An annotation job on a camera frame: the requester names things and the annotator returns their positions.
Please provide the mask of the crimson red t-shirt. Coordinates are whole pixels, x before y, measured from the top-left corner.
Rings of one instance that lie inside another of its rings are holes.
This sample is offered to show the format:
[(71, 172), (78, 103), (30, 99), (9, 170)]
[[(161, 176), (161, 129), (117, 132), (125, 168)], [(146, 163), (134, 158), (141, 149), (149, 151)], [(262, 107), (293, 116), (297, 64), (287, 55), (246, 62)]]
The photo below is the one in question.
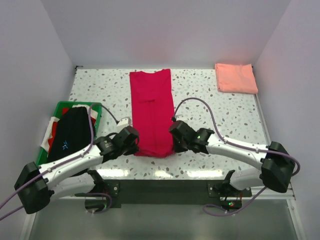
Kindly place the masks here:
[(129, 74), (133, 127), (139, 133), (141, 157), (166, 158), (174, 153), (169, 133), (174, 114), (171, 70)]

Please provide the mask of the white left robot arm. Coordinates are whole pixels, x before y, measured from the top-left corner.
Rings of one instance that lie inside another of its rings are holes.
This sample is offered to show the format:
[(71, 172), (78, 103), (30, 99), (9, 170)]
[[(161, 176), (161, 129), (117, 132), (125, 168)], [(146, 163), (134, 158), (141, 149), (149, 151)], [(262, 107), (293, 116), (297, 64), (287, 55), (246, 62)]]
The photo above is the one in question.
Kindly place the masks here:
[(14, 189), (27, 214), (34, 214), (50, 202), (71, 195), (100, 196), (105, 184), (96, 170), (90, 170), (122, 155), (138, 151), (139, 132), (127, 126), (113, 138), (102, 136), (92, 144), (59, 160), (37, 166), (26, 164)]

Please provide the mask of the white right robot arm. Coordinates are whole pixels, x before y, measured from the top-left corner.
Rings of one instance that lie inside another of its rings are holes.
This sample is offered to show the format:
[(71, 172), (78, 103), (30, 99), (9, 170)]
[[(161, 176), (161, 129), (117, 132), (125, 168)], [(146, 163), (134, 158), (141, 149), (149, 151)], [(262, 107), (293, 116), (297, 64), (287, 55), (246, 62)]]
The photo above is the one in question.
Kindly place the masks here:
[(177, 120), (169, 128), (174, 150), (193, 151), (231, 158), (250, 166), (245, 170), (231, 170), (222, 184), (230, 197), (251, 187), (265, 186), (277, 193), (286, 193), (298, 164), (278, 142), (270, 145), (252, 144), (222, 136), (218, 130), (194, 130), (186, 122)]

